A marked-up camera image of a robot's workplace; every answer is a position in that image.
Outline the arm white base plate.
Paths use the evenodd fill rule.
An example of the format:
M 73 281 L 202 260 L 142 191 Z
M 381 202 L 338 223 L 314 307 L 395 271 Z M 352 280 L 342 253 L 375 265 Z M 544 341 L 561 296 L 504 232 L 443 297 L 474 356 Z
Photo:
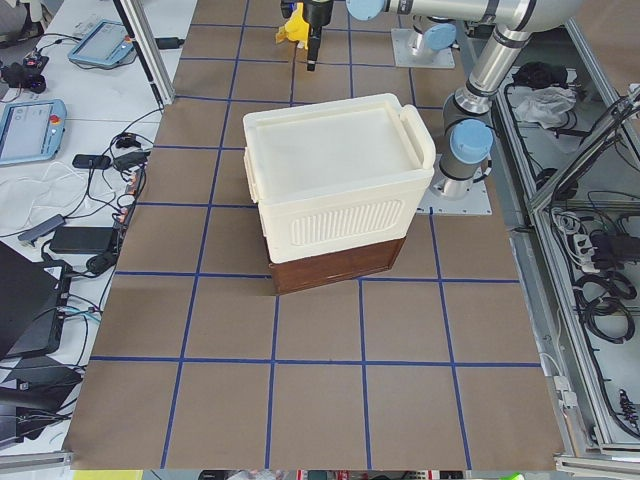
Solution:
M 472 179 L 456 181 L 446 177 L 439 166 L 442 155 L 436 155 L 434 176 L 420 200 L 418 215 L 490 216 L 493 211 L 485 181 L 474 183 L 481 169 L 477 168 Z
M 452 45 L 457 29 L 452 24 L 438 24 L 419 33 L 414 29 L 392 29 L 394 62 L 397 67 L 453 69 Z

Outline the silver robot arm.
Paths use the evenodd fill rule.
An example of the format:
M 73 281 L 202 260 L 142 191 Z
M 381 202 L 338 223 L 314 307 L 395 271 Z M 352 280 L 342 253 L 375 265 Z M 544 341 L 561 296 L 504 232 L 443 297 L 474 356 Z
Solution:
M 465 198 L 488 160 L 494 134 L 487 114 L 492 99 L 532 34 L 556 28 L 579 10 L 579 1 L 348 1 L 349 14 L 369 21 L 382 12 L 475 21 L 494 26 L 466 84 L 445 102 L 448 147 L 440 158 L 430 190 L 449 201 Z
M 456 25 L 444 17 L 414 15 L 412 28 L 409 48 L 413 56 L 438 53 L 449 48 L 456 40 Z

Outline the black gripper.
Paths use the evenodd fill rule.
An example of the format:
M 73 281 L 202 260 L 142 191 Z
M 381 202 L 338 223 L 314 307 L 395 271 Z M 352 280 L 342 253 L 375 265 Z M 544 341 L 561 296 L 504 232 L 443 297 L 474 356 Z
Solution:
M 280 9 L 284 18 L 290 18 L 294 11 L 300 10 L 302 18 L 310 25 L 307 41 L 308 71 L 314 71 L 319 57 L 322 41 L 322 28 L 331 21 L 333 0 L 281 0 Z

